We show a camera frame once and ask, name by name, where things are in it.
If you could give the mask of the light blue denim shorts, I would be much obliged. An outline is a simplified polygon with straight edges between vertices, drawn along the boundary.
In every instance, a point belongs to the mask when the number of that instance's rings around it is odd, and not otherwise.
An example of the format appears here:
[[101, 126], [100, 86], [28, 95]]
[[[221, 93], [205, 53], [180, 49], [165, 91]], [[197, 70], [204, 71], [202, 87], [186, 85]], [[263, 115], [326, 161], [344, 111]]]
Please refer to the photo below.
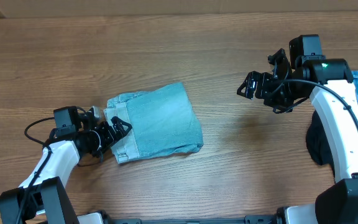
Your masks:
[[109, 125], [116, 116], [132, 126], [111, 147], [119, 164], [196, 153], [204, 145], [201, 123], [182, 83], [117, 95], [107, 101], [104, 115]]

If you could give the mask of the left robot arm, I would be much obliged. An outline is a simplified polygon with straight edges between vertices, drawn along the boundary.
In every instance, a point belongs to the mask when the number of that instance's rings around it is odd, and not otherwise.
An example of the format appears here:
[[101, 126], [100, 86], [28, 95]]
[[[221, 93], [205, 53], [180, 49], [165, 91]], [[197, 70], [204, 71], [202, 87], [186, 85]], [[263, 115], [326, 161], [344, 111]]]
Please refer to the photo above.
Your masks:
[[41, 142], [42, 157], [31, 175], [0, 195], [2, 222], [25, 223], [44, 213], [46, 223], [113, 223], [104, 210], [77, 215], [65, 186], [84, 155], [102, 159], [129, 134], [131, 124], [117, 116], [102, 121], [96, 107], [88, 111], [77, 106], [55, 109], [51, 119], [56, 127]]

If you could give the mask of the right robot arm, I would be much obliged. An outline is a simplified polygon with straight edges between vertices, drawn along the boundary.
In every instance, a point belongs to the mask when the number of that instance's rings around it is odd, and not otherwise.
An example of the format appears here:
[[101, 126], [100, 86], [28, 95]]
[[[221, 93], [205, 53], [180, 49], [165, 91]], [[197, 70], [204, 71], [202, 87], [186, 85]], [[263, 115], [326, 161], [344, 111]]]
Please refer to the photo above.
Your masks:
[[276, 114], [310, 100], [324, 128], [334, 164], [333, 186], [314, 203], [283, 207], [274, 223], [358, 223], [358, 104], [354, 77], [342, 58], [328, 59], [316, 34], [301, 35], [268, 57], [271, 73], [252, 71], [237, 89]]

